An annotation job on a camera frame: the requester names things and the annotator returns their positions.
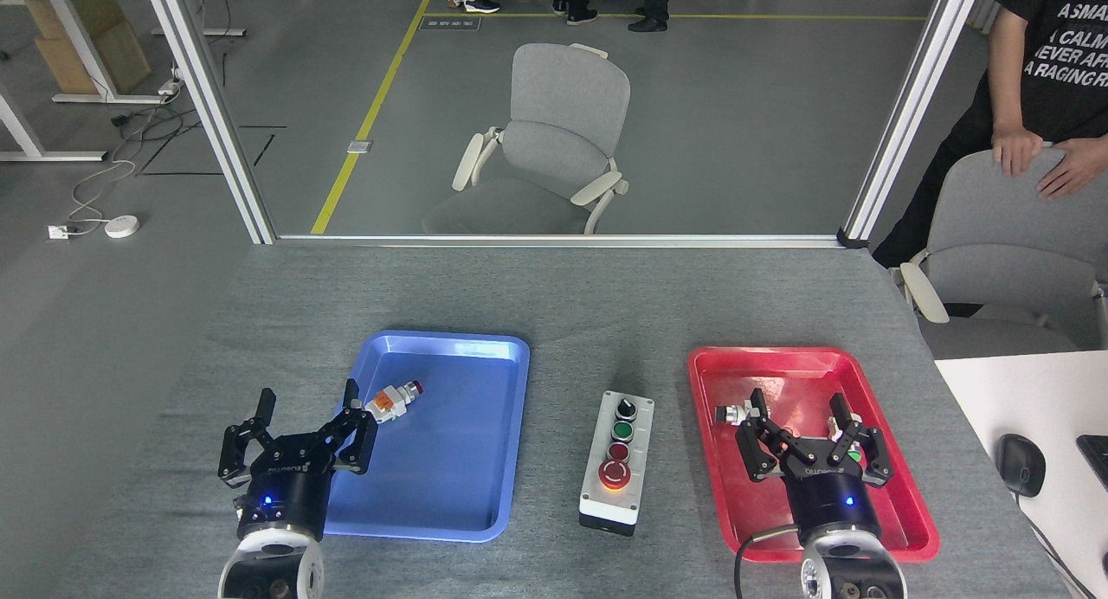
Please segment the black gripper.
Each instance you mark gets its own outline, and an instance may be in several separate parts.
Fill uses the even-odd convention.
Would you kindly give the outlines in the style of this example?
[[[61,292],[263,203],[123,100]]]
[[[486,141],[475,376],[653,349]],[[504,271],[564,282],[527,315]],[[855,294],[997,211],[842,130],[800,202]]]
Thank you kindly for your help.
[[[806,450],[787,428],[769,419],[763,390],[755,389],[745,403],[736,441],[751,481],[783,475],[789,508],[798,525],[799,541],[810,543],[825,531],[852,527],[881,536],[876,513],[866,485],[883,487],[892,477],[891,462],[881,428],[868,427],[854,416],[847,397],[837,393],[828,402],[837,426],[825,462],[806,464]],[[787,456],[784,469],[779,467]]]
[[[217,469],[220,481],[230,488],[247,486],[236,500],[239,523],[236,536],[252,531],[290,527],[321,541],[335,469],[356,475],[367,473],[377,436],[377,422],[363,407],[356,379],[345,381],[343,409],[327,424],[309,434],[304,445],[306,464],[290,457],[289,440],[273,438],[267,432],[276,395],[261,390],[252,419],[225,430]],[[252,441],[261,453],[247,465],[246,450]]]

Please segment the person's right hand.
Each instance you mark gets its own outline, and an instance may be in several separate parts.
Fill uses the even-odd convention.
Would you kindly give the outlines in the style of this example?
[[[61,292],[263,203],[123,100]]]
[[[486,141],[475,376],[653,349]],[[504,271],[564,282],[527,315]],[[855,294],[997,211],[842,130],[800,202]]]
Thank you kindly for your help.
[[[1042,136],[1025,130],[1020,123],[997,126],[992,134],[993,159],[1010,177],[1018,177],[1027,171],[1030,162],[1040,154],[1043,145]]]

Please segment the person's left hand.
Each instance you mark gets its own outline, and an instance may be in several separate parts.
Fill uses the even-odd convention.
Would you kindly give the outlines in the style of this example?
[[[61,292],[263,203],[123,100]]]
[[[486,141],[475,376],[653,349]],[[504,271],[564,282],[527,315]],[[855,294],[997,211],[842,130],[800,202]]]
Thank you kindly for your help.
[[[1073,196],[1107,169],[1107,135],[1097,138],[1073,138],[1051,145],[1065,156],[1038,182],[1040,199]]]

